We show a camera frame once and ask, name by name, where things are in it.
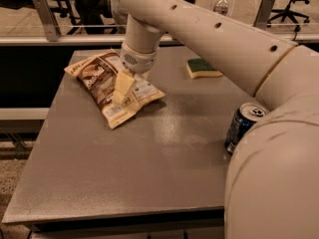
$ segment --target plastic bottle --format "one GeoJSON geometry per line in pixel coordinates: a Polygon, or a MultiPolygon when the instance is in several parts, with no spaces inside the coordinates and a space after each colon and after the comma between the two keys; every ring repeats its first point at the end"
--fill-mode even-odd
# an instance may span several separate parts
{"type": "Polygon", "coordinates": [[[228,1],[227,0],[218,0],[213,5],[212,11],[219,13],[223,16],[226,16],[227,12],[228,12],[228,1]]]}

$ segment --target green scouring pad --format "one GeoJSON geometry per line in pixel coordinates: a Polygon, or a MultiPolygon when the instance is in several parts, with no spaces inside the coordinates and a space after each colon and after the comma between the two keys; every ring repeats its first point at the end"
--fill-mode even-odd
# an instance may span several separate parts
{"type": "Polygon", "coordinates": [[[191,79],[198,77],[220,77],[221,71],[211,66],[204,59],[191,59],[186,64],[187,71],[191,79]]]}

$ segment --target gray tabletop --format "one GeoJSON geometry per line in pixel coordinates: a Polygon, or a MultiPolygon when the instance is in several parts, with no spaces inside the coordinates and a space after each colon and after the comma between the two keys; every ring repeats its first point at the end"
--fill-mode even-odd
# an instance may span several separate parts
{"type": "MultiPolygon", "coordinates": [[[[76,52],[77,62],[101,51],[76,52]]],[[[251,101],[227,77],[191,80],[186,47],[160,48],[150,82],[166,93],[109,129],[65,76],[4,223],[84,220],[222,208],[235,110],[251,101]]]]}

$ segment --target soda can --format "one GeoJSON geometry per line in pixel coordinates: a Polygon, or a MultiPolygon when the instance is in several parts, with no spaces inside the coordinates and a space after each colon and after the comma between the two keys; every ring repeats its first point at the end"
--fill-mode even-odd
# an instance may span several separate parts
{"type": "Polygon", "coordinates": [[[245,103],[236,111],[227,133],[225,147],[233,154],[239,141],[259,120],[264,118],[269,111],[256,103],[245,103]]]}

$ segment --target can pull tab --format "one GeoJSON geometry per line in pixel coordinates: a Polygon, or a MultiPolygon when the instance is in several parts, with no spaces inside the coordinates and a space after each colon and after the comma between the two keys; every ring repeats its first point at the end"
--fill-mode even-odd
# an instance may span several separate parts
{"type": "Polygon", "coordinates": [[[261,109],[258,109],[258,108],[251,110],[249,113],[250,113],[251,115],[253,115],[253,116],[255,116],[255,117],[259,117],[259,118],[265,116],[265,112],[262,111],[261,109]]]}

